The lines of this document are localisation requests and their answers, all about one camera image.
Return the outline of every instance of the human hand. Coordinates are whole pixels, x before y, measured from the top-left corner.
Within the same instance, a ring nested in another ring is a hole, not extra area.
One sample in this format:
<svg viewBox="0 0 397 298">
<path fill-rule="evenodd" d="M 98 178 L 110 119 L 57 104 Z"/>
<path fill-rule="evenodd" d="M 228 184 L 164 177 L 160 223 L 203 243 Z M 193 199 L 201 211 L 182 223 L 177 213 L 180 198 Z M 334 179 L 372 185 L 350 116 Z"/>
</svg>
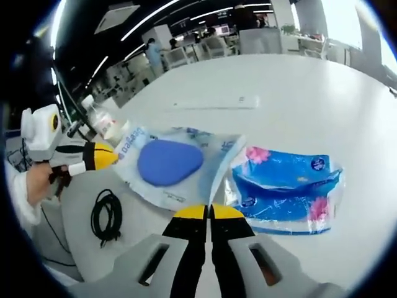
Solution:
<svg viewBox="0 0 397 298">
<path fill-rule="evenodd" d="M 49 163 L 35 164 L 28 170 L 26 174 L 27 201 L 31 206 L 36 206 L 47 195 L 52 172 Z"/>
</svg>

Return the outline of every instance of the blue sponge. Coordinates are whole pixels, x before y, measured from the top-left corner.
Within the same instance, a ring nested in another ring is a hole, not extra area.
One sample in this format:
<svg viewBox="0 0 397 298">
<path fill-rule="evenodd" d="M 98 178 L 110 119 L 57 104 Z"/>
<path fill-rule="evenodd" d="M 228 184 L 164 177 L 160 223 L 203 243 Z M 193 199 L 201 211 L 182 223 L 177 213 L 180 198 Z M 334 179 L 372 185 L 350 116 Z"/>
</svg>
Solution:
<svg viewBox="0 0 397 298">
<path fill-rule="evenodd" d="M 154 140 L 143 147 L 137 166 L 147 183 L 171 186 L 196 172 L 203 161 L 201 150 L 192 145 Z"/>
</svg>

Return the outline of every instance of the plastic bottle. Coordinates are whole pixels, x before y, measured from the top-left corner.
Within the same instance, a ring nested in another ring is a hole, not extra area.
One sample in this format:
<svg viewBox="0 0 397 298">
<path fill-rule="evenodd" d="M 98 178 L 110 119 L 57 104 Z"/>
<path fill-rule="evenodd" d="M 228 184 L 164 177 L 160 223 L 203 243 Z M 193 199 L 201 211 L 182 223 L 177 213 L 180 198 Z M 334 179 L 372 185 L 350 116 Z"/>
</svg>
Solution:
<svg viewBox="0 0 397 298">
<path fill-rule="evenodd" d="M 96 103 L 92 95 L 88 95 L 81 105 L 87 110 L 89 123 L 94 130 L 116 148 L 123 138 L 128 121 L 116 119 L 114 112 Z"/>
</svg>

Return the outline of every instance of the office desk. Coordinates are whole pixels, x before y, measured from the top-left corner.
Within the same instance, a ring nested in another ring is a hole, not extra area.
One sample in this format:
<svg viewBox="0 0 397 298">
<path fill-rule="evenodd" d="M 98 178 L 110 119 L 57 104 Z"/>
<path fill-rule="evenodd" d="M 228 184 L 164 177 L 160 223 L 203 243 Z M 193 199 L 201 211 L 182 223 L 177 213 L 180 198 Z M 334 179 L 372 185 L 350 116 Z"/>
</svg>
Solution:
<svg viewBox="0 0 397 298">
<path fill-rule="evenodd" d="M 260 96 L 253 110 L 185 111 L 178 102 Z M 319 282 L 354 287 L 382 255 L 397 216 L 397 102 L 388 88 L 346 66 L 291 55 L 219 58 L 173 69 L 138 93 L 120 116 L 157 127 L 243 133 L 248 143 L 300 154 L 329 154 L 345 169 L 346 188 L 331 231 L 271 236 Z M 122 238 L 100 249 L 90 214 L 111 188 L 123 205 Z M 172 214 L 136 197 L 111 169 L 75 177 L 62 197 L 65 232 L 87 281 L 111 272 L 114 259 Z M 198 297 L 219 297 L 208 257 Z"/>
</svg>

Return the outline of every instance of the ceiling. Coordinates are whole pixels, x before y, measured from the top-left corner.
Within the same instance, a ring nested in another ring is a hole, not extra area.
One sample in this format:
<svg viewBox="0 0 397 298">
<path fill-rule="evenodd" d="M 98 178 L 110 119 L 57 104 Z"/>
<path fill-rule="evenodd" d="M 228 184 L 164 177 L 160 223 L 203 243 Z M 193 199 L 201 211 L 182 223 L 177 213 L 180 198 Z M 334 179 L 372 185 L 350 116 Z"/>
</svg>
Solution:
<svg viewBox="0 0 397 298">
<path fill-rule="evenodd" d="M 121 41 L 122 37 L 139 21 L 170 1 L 133 0 L 134 4 L 141 7 L 124 23 L 94 35 L 108 7 L 124 1 L 67 0 L 56 39 L 56 65 L 69 89 L 74 90 L 80 83 L 85 85 L 104 57 L 109 56 L 98 72 L 98 76 L 101 71 L 123 60 L 142 44 L 141 35 L 154 25 L 171 25 L 185 18 L 234 6 L 238 2 L 236 0 L 175 0 L 175 4 L 156 14 L 126 40 Z M 245 1 L 246 4 L 270 2 L 269 0 Z M 267 10 L 269 6 L 250 7 L 250 9 Z M 200 20 L 188 21 L 186 28 L 181 28 L 179 25 L 172 26 L 171 33 L 175 36 L 193 29 Z"/>
</svg>

